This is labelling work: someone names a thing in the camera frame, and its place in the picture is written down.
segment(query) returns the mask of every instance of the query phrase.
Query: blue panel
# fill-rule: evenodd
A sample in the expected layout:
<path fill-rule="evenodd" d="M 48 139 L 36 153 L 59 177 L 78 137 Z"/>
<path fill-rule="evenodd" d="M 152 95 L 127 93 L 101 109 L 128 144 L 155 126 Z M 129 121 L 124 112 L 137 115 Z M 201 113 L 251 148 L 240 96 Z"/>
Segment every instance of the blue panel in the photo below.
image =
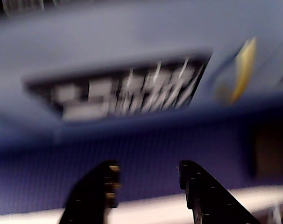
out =
<path fill-rule="evenodd" d="M 242 138 L 242 128 L 236 123 L 180 126 L 2 155 L 0 214 L 62 207 L 72 185 L 110 158 L 120 161 L 121 201 L 180 193 L 176 166 L 181 159 L 203 165 L 229 189 L 274 183 L 253 180 L 249 147 L 241 144 Z"/>

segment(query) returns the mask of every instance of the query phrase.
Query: display screen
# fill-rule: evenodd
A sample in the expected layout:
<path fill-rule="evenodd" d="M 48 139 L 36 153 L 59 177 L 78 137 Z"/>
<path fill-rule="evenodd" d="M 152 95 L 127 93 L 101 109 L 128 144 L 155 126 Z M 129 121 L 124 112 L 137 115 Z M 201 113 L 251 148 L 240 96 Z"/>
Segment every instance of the display screen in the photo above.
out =
<path fill-rule="evenodd" d="M 188 106 L 205 67 L 186 57 L 31 83 L 27 90 L 64 120 L 143 114 Z"/>

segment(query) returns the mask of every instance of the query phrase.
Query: ribbed fabric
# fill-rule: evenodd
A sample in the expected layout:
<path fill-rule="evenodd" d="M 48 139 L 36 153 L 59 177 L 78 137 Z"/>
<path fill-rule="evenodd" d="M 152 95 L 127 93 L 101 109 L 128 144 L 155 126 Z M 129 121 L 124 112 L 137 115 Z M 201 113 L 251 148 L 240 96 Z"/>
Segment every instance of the ribbed fabric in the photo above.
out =
<path fill-rule="evenodd" d="M 180 160 L 198 162 L 226 188 L 258 184 L 239 124 L 178 126 L 0 157 L 0 214 L 60 208 L 72 185 L 106 159 L 121 165 L 119 200 L 181 193 Z"/>

